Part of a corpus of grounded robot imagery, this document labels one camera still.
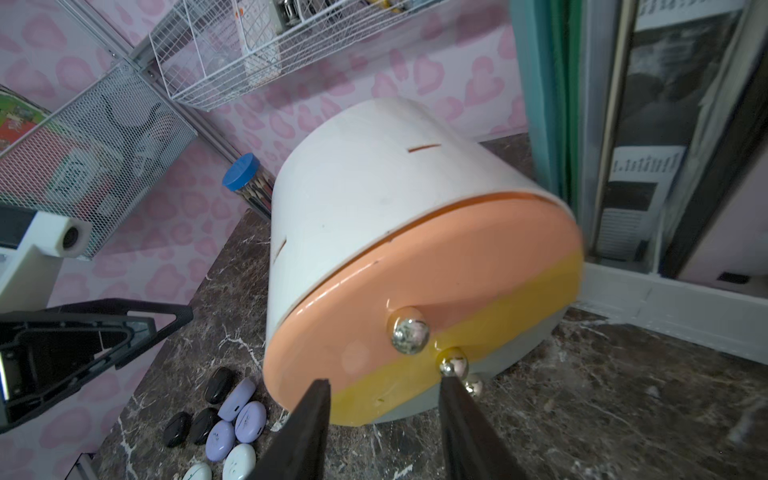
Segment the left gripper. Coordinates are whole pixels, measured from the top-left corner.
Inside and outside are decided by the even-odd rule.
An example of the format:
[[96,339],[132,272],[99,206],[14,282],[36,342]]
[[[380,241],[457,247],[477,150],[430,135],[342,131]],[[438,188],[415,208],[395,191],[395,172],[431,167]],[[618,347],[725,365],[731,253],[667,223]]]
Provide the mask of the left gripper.
[[1,315],[1,432],[121,369],[194,318],[180,304],[109,298]]

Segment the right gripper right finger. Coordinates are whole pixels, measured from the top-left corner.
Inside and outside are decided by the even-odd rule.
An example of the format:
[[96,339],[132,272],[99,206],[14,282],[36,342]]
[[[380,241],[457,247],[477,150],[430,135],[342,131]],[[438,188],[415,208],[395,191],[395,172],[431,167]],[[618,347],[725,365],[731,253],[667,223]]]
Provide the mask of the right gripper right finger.
[[527,479],[456,377],[443,377],[438,410],[447,479]]

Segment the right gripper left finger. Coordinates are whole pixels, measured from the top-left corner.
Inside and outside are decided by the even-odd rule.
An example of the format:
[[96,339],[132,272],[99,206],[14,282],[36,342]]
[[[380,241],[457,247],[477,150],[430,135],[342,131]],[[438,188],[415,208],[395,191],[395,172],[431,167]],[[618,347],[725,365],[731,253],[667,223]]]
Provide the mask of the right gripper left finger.
[[316,379],[248,478],[322,479],[330,410],[330,382]]

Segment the black earphone case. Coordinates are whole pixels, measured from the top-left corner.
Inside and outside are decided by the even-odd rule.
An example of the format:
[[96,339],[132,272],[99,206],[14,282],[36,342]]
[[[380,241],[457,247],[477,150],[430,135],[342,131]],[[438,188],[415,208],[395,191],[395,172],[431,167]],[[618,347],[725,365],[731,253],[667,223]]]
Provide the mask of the black earphone case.
[[176,448],[182,445],[189,435],[192,424],[192,416],[187,412],[174,414],[165,425],[162,433],[162,443],[167,448]]
[[219,421],[217,409],[208,407],[199,411],[191,422],[188,440],[194,445],[205,445],[211,430]]
[[219,367],[210,376],[205,390],[204,399],[211,405],[221,404],[234,386],[236,374],[227,367]]

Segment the orange top drawer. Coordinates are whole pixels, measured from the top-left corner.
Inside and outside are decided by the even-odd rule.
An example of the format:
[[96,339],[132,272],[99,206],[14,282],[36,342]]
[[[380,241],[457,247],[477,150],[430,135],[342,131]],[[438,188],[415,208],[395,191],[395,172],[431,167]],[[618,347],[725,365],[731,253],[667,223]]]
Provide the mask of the orange top drawer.
[[272,399],[293,410],[331,385],[331,421],[394,421],[437,404],[438,363],[461,352],[491,378],[548,338],[575,300],[580,231],[530,195],[431,215],[339,269],[294,307],[263,365]]

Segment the white drawer cabinet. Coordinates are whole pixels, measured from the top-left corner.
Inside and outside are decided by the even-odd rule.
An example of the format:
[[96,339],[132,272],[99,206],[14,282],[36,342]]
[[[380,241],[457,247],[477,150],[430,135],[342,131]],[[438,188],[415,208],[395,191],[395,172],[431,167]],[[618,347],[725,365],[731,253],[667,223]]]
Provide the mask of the white drawer cabinet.
[[293,410],[328,380],[335,425],[432,409],[446,370],[501,373],[580,290],[567,205],[412,100],[323,123],[272,208],[264,383]]

